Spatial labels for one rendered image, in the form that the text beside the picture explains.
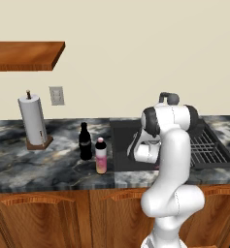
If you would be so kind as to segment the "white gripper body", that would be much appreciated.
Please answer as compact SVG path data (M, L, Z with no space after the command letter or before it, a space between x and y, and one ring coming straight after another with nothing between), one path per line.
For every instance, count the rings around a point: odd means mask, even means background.
M155 164L159 156L160 144L140 144L134 151L134 158L137 162Z

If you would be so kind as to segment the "dark grey sink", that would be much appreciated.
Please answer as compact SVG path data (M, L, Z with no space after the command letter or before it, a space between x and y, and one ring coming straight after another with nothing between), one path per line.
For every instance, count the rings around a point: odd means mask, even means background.
M159 164L131 161L127 157L127 148L133 136L139 131L140 120L111 121L112 148L115 171L156 171Z

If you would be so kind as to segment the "pink bottle with black band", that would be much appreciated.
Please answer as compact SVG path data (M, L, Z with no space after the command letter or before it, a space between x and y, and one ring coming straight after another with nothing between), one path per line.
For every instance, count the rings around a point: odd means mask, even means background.
M95 144L96 171L99 174L107 172L107 145L103 138L98 138Z

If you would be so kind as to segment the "black large bottle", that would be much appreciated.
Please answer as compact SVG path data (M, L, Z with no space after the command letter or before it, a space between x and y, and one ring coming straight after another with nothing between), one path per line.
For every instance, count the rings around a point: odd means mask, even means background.
M82 160L90 160L92 158L91 151L91 137L90 133L87 131L87 123L83 122L81 124L81 132L79 135L79 147L81 151Z

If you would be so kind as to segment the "dark grey tap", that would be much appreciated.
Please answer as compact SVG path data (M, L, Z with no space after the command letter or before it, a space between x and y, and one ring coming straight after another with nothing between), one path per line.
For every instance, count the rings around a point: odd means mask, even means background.
M167 100L168 105L177 105L180 102L180 97L176 93L161 92L159 95L159 102L163 103Z

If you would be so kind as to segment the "wooden cupboard door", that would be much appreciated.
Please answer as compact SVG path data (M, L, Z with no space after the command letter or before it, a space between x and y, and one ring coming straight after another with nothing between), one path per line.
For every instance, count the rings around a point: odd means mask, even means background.
M230 186L203 185L203 187ZM180 238L188 248L229 248L230 196L205 196L202 210L189 217L181 226Z
M93 248L141 248L153 218L141 208L142 189L90 190Z
M0 248L92 248L88 193L0 194Z

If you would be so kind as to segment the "wooden paper towel holder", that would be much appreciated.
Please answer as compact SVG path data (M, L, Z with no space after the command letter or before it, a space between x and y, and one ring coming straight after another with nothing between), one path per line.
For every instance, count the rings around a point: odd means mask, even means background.
M31 145L46 149L52 142L52 137L47 134L40 98L37 95L32 95L29 90L26 91L26 94L28 101L26 104L28 140Z

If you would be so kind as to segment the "white paper towel roll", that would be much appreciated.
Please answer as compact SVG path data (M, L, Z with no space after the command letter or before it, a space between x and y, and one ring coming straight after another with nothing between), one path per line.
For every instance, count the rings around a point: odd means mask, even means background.
M44 145L48 140L41 100L29 90L17 99L25 133L32 145Z

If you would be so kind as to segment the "grey wall switch plate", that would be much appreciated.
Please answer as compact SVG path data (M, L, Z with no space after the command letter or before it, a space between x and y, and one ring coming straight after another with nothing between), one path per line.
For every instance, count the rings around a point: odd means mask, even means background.
M64 105L64 94L62 86L51 86L49 88L51 104L53 106L63 106Z

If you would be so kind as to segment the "wooden wall shelf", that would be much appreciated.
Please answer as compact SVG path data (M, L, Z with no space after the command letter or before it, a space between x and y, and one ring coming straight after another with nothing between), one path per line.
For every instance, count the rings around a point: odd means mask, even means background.
M64 42L0 42L0 72L52 71Z

